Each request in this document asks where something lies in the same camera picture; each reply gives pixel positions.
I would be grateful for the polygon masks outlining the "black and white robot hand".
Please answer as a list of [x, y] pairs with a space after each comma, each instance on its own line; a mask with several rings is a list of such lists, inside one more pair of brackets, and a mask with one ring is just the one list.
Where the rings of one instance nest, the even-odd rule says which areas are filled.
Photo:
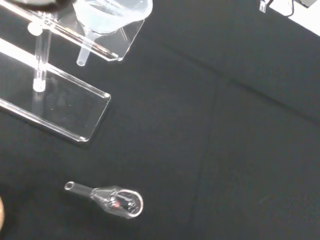
[[25, 10], [52, 13], [65, 9], [75, 0], [8, 0], [8, 2]]

